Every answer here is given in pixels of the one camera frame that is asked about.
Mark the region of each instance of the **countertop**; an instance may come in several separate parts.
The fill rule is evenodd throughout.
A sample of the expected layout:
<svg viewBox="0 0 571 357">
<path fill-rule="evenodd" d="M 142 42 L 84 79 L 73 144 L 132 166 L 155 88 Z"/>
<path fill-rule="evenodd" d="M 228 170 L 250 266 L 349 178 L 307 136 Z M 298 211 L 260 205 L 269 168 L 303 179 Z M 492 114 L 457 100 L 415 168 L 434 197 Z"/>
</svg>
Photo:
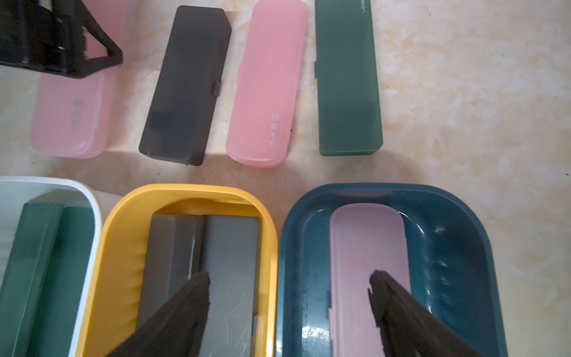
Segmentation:
<svg viewBox="0 0 571 357">
<path fill-rule="evenodd" d="M 242 188 L 278 233 L 293 204 L 332 182 L 430 184 L 457 195 L 490 237 L 511 356 L 571 355 L 571 2 L 371 0 L 384 146 L 322 157 L 315 12 L 309 6 L 293 136 L 282 167 L 226 155 L 254 0 L 132 0 L 106 151 L 54 158 L 29 145 L 39 74 L 0 68 L 0 174 L 63 177 L 124 195 L 149 183 Z M 138 153 L 175 10 L 221 7 L 233 33 L 200 167 Z"/>
</svg>

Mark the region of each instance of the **translucent pink pencil case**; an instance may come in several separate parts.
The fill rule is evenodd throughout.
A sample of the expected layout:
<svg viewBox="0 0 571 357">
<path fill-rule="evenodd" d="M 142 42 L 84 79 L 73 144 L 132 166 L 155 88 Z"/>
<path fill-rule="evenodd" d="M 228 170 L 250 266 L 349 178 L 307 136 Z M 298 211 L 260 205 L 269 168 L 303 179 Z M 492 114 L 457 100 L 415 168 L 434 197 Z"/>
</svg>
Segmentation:
<svg viewBox="0 0 571 357">
<path fill-rule="evenodd" d="M 226 141 L 243 165 L 269 169 L 286 159 L 306 26 L 301 0 L 254 6 Z"/>
<path fill-rule="evenodd" d="M 128 0 L 83 2 L 103 31 L 121 46 Z M 107 55 L 90 35 L 87 53 L 91 58 Z M 68 158 L 92 158 L 103 152 L 117 71 L 117 67 L 107 68 L 82 79 L 42 74 L 31 127 L 33 148 Z"/>
<path fill-rule="evenodd" d="M 411 290 L 407 238 L 400 214 L 375 203 L 339 207 L 329 223 L 333 357 L 383 356 L 369 302 L 369 278 L 385 270 Z"/>
</svg>

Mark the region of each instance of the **scratch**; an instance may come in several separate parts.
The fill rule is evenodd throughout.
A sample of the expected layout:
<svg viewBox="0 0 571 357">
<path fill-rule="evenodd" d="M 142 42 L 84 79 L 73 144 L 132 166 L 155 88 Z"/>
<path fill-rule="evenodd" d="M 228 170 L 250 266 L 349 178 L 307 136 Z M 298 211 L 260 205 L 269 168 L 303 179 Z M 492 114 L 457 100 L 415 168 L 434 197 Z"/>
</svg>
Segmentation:
<svg viewBox="0 0 571 357">
<path fill-rule="evenodd" d="M 208 176 L 210 176 L 214 171 L 216 171 L 216 169 L 210 171 L 210 173 L 209 173 L 208 175 L 206 175 L 202 180 L 200 180 L 200 182 L 199 182 L 198 184 L 201 184 L 204 180 L 206 180 L 206 178 L 207 178 Z"/>
<path fill-rule="evenodd" d="M 228 320 L 226 319 L 226 315 L 224 315 L 224 322 L 226 322 L 226 343 L 228 343 Z"/>
<path fill-rule="evenodd" d="M 242 291 L 242 295 L 240 296 L 240 301 L 238 301 L 238 303 L 236 304 L 236 306 L 234 306 L 234 308 L 232 309 L 232 311 L 230 311 L 229 313 L 225 314 L 224 317 L 228 316 L 229 314 L 233 313 L 234 310 L 236 310 L 238 308 L 238 306 L 240 306 L 240 303 L 242 302 L 242 298 L 244 297 L 244 291 Z"/>
<path fill-rule="evenodd" d="M 236 347 L 238 347 L 238 345 L 240 344 L 240 341 L 242 341 L 242 337 L 244 337 L 244 333 L 246 332 L 246 329 L 248 328 L 248 325 L 244 326 L 244 331 L 242 331 L 242 334 L 240 335 L 240 339 L 236 342 L 236 345 L 234 346 L 234 348 L 232 349 L 232 351 L 230 351 L 230 353 L 228 354 L 229 356 L 232 355 L 232 353 L 234 352 L 234 350 L 236 349 Z"/>
<path fill-rule="evenodd" d="M 165 164 L 165 163 L 163 162 L 163 164 L 162 164 L 162 166 L 160 167 L 160 170 L 159 170 L 159 173 L 157 174 L 157 176 L 160 175 L 160 172 L 161 172 L 161 171 L 163 171 L 164 164 Z"/>
</svg>

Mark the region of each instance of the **black tongs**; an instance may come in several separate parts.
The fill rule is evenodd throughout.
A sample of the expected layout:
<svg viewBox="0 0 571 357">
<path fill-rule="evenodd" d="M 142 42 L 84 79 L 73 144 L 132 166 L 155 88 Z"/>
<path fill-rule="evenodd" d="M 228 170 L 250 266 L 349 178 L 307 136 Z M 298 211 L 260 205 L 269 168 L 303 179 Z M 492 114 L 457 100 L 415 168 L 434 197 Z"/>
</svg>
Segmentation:
<svg viewBox="0 0 571 357">
<path fill-rule="evenodd" d="M 194 274 L 107 357 L 197 357 L 208 317 L 208 273 Z"/>
<path fill-rule="evenodd" d="M 369 301 L 385 357 L 482 357 L 386 271 L 375 271 L 369 282 Z"/>
</svg>

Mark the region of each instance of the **plastic tray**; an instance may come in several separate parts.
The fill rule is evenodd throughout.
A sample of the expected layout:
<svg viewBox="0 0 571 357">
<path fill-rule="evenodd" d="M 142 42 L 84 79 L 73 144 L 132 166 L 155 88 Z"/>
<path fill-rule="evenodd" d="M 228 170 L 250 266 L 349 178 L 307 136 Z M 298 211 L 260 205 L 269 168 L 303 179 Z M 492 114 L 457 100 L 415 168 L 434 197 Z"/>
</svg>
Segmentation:
<svg viewBox="0 0 571 357">
<path fill-rule="evenodd" d="M 135 331 L 147 240 L 154 213 L 258 217 L 262 222 L 255 357 L 274 351 L 278 235 L 267 209 L 232 187 L 150 184 L 126 195 L 101 232 L 77 357 L 101 357 Z"/>
<path fill-rule="evenodd" d="M 506 357 L 492 249 L 481 222 L 444 190 L 391 183 L 321 186 L 289 212 L 280 241 L 276 357 L 331 356 L 329 218 L 360 202 L 386 204 L 403 217 L 412 294 L 483 356 Z"/>
<path fill-rule="evenodd" d="M 99 236 L 103 222 L 120 196 L 94 191 L 83 183 L 49 177 L 4 176 L 0 177 L 0 281 L 10 255 L 14 235 L 20 219 L 24 203 L 31 199 L 51 194 L 46 197 L 49 202 L 63 203 L 66 206 L 91 207 L 95 218 L 95 232 L 91 245 L 91 254 L 87 264 L 85 281 L 79 302 L 69 356 L 75 355 L 79 331 L 83 322 L 83 311 L 87 302 L 87 293 L 95 263 L 95 252 L 99 244 Z"/>
</svg>

